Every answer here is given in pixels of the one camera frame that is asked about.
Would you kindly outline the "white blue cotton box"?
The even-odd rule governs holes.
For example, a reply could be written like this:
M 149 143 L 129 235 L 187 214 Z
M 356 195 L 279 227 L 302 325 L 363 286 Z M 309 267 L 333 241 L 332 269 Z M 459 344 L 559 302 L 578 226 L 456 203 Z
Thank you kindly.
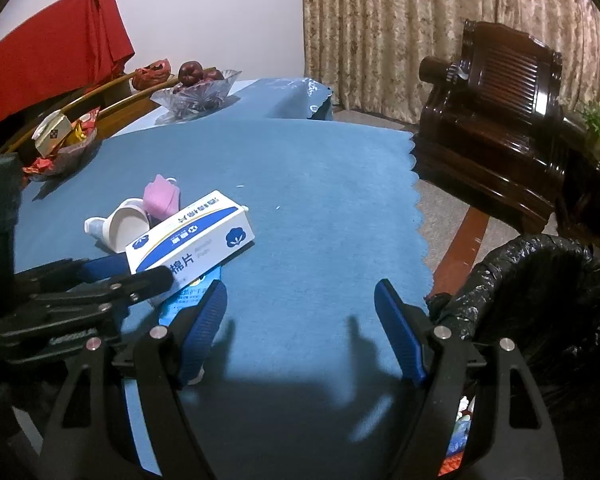
M 215 190 L 160 222 L 125 247 L 130 271 L 164 266 L 172 286 L 150 302 L 157 307 L 254 240 L 249 208 Z

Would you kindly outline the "white blue paper cup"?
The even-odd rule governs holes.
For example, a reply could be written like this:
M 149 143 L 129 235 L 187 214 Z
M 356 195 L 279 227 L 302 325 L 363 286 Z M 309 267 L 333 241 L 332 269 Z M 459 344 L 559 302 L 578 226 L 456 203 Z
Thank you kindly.
M 141 198 L 128 198 L 106 218 L 91 217 L 83 223 L 84 232 L 112 252 L 125 247 L 150 230 L 150 221 Z

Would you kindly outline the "orange foam fruit net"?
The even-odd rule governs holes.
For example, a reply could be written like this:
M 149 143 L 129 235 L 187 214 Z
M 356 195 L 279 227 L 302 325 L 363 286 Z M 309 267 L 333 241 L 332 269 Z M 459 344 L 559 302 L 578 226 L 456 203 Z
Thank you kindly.
M 457 470 L 462 462 L 464 449 L 468 440 L 469 429 L 474 414 L 475 400 L 463 396 L 458 404 L 457 415 L 451 440 L 446 449 L 445 458 L 440 467 L 438 476 L 444 476 Z

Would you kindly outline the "black lined trash bin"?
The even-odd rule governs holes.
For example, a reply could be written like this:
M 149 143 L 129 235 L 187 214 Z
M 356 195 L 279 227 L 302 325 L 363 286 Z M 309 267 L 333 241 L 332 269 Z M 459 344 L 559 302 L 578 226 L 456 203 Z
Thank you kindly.
M 565 476 L 600 479 L 600 255 L 576 240 L 518 236 L 489 252 L 432 322 L 517 345 L 552 421 Z

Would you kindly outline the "glass snack dish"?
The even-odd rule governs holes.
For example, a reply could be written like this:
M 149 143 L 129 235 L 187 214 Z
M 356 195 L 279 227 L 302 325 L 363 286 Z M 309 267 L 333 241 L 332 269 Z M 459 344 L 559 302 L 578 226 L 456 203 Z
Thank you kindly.
M 94 128 L 85 140 L 61 148 L 52 158 L 39 157 L 32 166 L 23 169 L 24 175 L 33 181 L 63 179 L 86 165 L 99 150 L 98 129 Z

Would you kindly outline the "blue tablecloth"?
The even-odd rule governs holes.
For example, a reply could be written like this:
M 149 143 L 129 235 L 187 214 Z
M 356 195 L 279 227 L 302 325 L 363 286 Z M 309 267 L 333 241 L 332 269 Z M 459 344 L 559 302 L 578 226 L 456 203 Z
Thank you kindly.
M 18 270 L 96 258 L 84 233 L 164 174 L 184 204 L 220 191 L 254 242 L 225 263 L 226 315 L 182 401 L 221 479 L 378 479 L 401 371 L 374 308 L 388 280 L 421 306 L 432 277 L 404 131 L 221 114 L 107 140 L 73 178 L 22 196 Z

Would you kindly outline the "small cream carton box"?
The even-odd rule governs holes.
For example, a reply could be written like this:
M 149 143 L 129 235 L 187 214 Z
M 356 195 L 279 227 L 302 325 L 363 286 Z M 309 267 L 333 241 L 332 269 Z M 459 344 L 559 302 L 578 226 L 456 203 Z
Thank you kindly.
M 34 147 L 41 157 L 52 151 L 71 133 L 72 123 L 61 110 L 54 110 L 35 128 L 32 134 Z

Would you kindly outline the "red snack wrappers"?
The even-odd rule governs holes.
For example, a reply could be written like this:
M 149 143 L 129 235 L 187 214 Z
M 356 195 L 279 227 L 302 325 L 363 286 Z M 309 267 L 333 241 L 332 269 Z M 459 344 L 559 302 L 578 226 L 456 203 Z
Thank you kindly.
M 96 126 L 96 122 L 97 122 L 97 118 L 100 112 L 100 107 L 95 107 L 92 108 L 91 110 L 89 110 L 88 112 L 86 112 L 85 114 L 81 115 L 79 118 L 76 118 L 76 120 L 74 120 L 72 123 L 72 131 L 71 133 L 65 138 L 65 140 L 63 140 L 61 142 L 61 144 L 58 145 L 57 148 L 55 148 L 52 151 L 52 154 L 50 154 L 50 156 L 48 157 L 41 157 L 40 154 L 38 154 L 38 151 L 36 151 L 36 154 L 38 154 L 38 157 L 34 160 L 34 162 L 39 158 L 52 158 L 55 157 L 58 153 L 58 151 L 61 148 L 65 148 L 66 146 L 72 145 L 72 144 L 77 144 L 83 140 L 86 139 L 86 137 L 88 136 L 88 134 L 94 129 L 97 128 Z

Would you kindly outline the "wooden sideboard cabinet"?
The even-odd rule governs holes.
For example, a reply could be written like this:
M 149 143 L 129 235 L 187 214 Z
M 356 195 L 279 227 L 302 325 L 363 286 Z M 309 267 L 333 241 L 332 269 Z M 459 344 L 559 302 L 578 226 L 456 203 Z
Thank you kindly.
M 19 153 L 23 158 L 23 153 L 32 154 L 31 136 L 35 128 L 41 125 L 43 119 L 54 110 L 60 110 L 61 114 L 65 114 L 70 122 L 74 122 L 87 112 L 98 108 L 96 120 L 98 137 L 99 139 L 110 138 L 123 127 L 158 107 L 158 104 L 151 99 L 156 91 L 172 88 L 178 83 L 178 77 L 171 74 L 161 84 L 154 84 L 145 90 L 134 91 L 131 84 L 132 78 L 132 74 L 123 74 L 90 92 L 79 89 L 65 94 L 59 100 L 50 100 L 50 104 L 47 104 L 46 107 L 35 105 L 33 109 L 38 110 L 36 116 L 31 116 L 18 129 L 11 128 L 9 136 L 4 134 L 4 139 L 0 141 L 0 155 Z

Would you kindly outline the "glass fruit bowl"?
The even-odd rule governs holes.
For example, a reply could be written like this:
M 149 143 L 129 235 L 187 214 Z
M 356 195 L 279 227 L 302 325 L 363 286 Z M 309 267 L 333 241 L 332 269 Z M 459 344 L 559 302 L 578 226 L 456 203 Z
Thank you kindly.
M 164 122 L 192 120 L 220 108 L 241 73 L 240 70 L 223 70 L 221 80 L 201 81 L 191 87 L 176 84 L 154 92 L 151 101 L 166 109 Z

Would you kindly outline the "dark wooden side table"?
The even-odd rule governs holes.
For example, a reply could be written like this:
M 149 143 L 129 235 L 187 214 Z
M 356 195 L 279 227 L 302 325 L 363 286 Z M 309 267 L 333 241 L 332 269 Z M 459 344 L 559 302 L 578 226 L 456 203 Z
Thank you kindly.
M 576 114 L 556 130 L 564 180 L 556 200 L 558 232 L 600 247 L 600 136 Z

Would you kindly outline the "dark red apple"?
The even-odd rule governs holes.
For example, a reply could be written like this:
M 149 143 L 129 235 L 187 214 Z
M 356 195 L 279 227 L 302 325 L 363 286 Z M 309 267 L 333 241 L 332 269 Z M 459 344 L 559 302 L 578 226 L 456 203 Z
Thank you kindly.
M 223 79 L 223 74 L 216 67 L 203 68 L 197 61 L 185 62 L 178 71 L 178 82 L 184 87 Z

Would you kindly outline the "red cloth cover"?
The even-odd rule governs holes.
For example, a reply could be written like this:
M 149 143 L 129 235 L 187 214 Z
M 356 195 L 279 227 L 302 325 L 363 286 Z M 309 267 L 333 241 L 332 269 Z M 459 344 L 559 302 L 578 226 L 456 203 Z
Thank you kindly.
M 116 0 L 58 0 L 0 41 L 0 122 L 110 81 L 134 55 Z

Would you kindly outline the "patterned beige curtain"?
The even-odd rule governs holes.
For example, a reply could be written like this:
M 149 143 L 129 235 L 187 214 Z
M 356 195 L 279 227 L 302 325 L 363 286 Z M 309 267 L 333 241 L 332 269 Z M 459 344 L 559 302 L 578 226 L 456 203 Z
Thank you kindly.
M 338 104 L 418 122 L 426 56 L 456 60 L 467 20 L 500 23 L 562 54 L 559 101 L 600 103 L 600 10 L 593 0 L 303 0 L 306 73 Z

